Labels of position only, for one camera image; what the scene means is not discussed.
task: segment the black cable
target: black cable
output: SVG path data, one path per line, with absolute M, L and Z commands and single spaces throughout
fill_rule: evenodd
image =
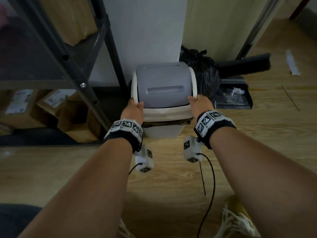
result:
M 205 221 L 205 219 L 206 219 L 206 217 L 207 217 L 207 215 L 208 215 L 208 213 L 209 213 L 209 211 L 210 211 L 212 202 L 214 201 L 215 190 L 216 190 L 216 178 L 215 178 L 214 168 L 212 167 L 212 164 L 211 164 L 210 160 L 208 159 L 208 157 L 207 157 L 206 155 L 202 154 L 202 153 L 197 153 L 197 155 L 203 155 L 203 156 L 205 156 L 205 158 L 208 160 L 208 162 L 209 162 L 209 164 L 210 164 L 210 166 L 211 166 L 212 175 L 213 175 L 213 177 L 214 177 L 214 190 L 212 191 L 212 198 L 211 198 L 209 207 L 208 207 L 208 209 L 207 209 L 207 212 L 206 212 L 205 216 L 203 217 L 203 220 L 202 220 L 201 223 L 200 223 L 200 226 L 199 226 L 199 229 L 198 229 L 198 233 L 197 233 L 197 238 L 199 238 L 199 234 L 200 234 L 201 227 L 203 226 L 203 223 L 204 223 L 204 221 Z
M 137 167 L 138 165 L 141 165 L 142 163 L 138 163 L 135 166 L 133 166 L 133 168 L 130 170 L 129 175 L 131 174 L 131 172 L 134 170 L 135 167 Z

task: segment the trash can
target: trash can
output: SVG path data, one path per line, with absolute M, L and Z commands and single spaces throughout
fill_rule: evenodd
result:
M 144 102 L 142 127 L 150 138 L 176 137 L 190 124 L 188 96 L 197 96 L 197 85 L 184 62 L 139 65 L 133 73 L 131 97 Z

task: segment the wristband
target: wristband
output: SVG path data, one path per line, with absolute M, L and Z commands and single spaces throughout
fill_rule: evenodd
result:
M 103 142 L 109 139 L 124 138 L 132 146 L 132 151 L 139 152 L 142 148 L 143 129 L 135 120 L 121 119 L 112 125 Z
M 198 140 L 203 142 L 208 149 L 212 149 L 209 139 L 217 129 L 222 127 L 236 128 L 232 119 L 219 111 L 210 110 L 198 116 L 194 131 L 198 136 Z

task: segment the forearm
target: forearm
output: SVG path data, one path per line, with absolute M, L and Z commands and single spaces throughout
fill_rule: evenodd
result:
M 262 236 L 297 237 L 314 227 L 315 173 L 233 128 L 218 129 L 210 144 Z
M 114 237 L 131 157 L 127 140 L 106 141 L 19 237 Z

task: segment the black garbage bag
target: black garbage bag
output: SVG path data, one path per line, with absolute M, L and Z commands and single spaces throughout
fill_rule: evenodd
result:
M 204 56 L 207 50 L 201 52 L 196 49 L 188 50 L 183 45 L 181 49 L 184 52 L 180 55 L 179 61 L 186 63 L 194 70 L 197 93 L 211 99 L 220 87 L 220 76 L 215 61 L 210 57 Z

